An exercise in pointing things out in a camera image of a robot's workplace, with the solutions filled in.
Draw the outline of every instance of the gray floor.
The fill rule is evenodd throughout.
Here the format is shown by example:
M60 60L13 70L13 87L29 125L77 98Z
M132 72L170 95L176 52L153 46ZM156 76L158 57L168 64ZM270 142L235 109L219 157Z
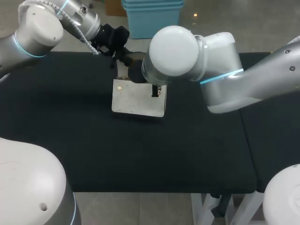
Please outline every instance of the gray floor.
M17 6L22 0L0 0L0 37L18 26ZM299 0L186 0L180 25L203 36L229 31L240 52L274 51L300 34ZM102 23L128 28L126 17L106 16L95 3ZM146 51L150 39L129 40L131 51ZM88 52L65 32L55 51ZM83 225L191 225L188 194L76 193Z

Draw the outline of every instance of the black fabric table cover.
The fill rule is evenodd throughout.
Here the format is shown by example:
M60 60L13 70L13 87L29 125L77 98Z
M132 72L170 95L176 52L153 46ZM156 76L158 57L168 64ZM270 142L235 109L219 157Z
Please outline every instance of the black fabric table cover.
M241 115L257 171L258 191L264 192L274 175L300 164L300 93L246 107Z
M239 111L212 114L199 83L177 80L168 86L163 118L113 113L117 71L110 63L91 53L52 52L13 72L0 84L0 137L51 151L74 191L256 190Z

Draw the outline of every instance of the blue plastic bin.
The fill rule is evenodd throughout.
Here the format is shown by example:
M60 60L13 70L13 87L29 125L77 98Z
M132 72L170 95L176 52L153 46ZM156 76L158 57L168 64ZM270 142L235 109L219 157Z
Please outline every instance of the blue plastic bin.
M127 8L131 38L152 38L160 29L178 25L183 3L173 7Z
M164 2L145 2L145 3L130 3L127 0L122 1L123 7L126 8L173 7L182 4L183 4L183 0L164 1Z

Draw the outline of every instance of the white cable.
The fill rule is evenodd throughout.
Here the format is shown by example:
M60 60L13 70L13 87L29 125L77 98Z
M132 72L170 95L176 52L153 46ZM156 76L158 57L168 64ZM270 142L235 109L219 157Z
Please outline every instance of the white cable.
M57 5L50 3L48 1L44 1L44 0L26 0L23 3L23 6L25 5L25 3L41 3L41 4L45 4L50 6L51 8L53 8L54 10L58 10L60 11L60 13L62 14L63 17L65 17L67 20L69 20L70 24L75 28L76 32L79 34L79 36L81 37L81 39L83 40L83 42L88 46L88 48L95 54L95 55L99 55L99 52L89 43L89 41L86 39L85 35L83 34L83 32L79 29L79 27L76 25L76 23L72 20L72 18L65 12L63 11L60 7L58 7ZM21 19L21 15L22 15L22 6L20 5L18 8L18 12L19 12L19 20Z
M4 75L4 76L0 79L0 83L3 82L3 81L5 81L6 78L8 78L9 75L10 75L10 74Z
M294 43L294 42L297 42L297 41L300 41L300 36L298 36L298 37L294 38L293 40L291 40L289 43L287 43L287 45L291 44L291 43Z

